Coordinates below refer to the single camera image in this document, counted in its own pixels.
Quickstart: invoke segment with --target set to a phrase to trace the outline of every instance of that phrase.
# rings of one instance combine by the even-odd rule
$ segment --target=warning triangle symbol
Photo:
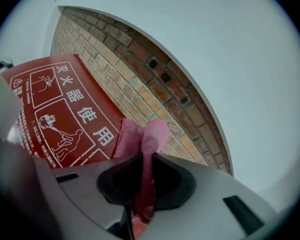
[[[13,88],[16,88],[18,85],[22,83],[22,79],[16,79],[13,81]]]

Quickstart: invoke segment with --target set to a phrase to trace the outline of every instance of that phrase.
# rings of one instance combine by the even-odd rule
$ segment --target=rectangular black slot
[[[55,179],[58,183],[61,183],[61,182],[67,182],[67,181],[73,180],[75,178],[79,178],[78,174],[70,173],[67,175],[62,175],[62,176],[56,177]]]
[[[230,196],[224,198],[223,201],[247,235],[252,234],[264,225],[257,215],[238,196]]]

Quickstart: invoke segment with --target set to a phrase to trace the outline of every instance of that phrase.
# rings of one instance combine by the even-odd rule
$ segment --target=brick wall
[[[218,127],[180,68],[152,41],[103,14],[65,8],[50,55],[78,54],[95,80],[140,125],[162,119],[172,135],[164,153],[232,174]]]

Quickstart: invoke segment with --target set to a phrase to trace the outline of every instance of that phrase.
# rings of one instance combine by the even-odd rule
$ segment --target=red fabric
[[[127,118],[122,119],[114,158],[143,153],[140,193],[135,194],[132,204],[132,227],[135,237],[145,230],[146,224],[153,216],[155,184],[152,179],[152,154],[163,149],[169,135],[169,127],[162,120],[152,120],[143,128]]]

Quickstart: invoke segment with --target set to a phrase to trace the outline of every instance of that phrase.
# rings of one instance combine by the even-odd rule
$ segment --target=red sign
[[[14,127],[20,145],[52,168],[110,159],[124,115],[77,55],[57,55],[2,73],[23,101]]]

